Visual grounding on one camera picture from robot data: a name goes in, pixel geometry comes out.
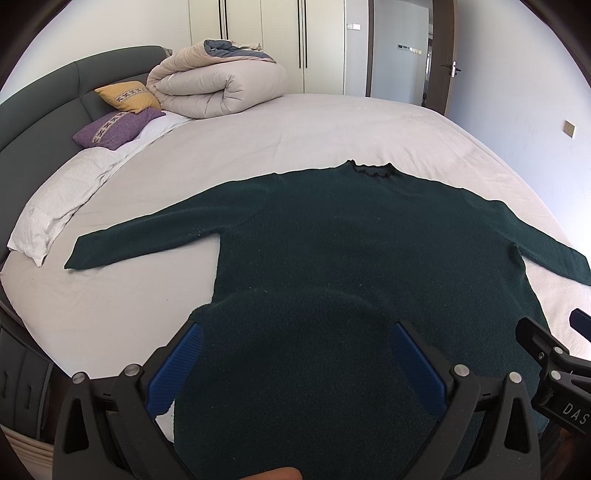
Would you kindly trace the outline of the person left hand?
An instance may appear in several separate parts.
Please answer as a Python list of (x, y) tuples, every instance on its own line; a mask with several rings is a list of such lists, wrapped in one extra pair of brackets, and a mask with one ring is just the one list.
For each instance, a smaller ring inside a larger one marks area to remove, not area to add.
[(301, 472), (293, 467), (281, 467), (242, 478), (242, 480), (301, 480)]

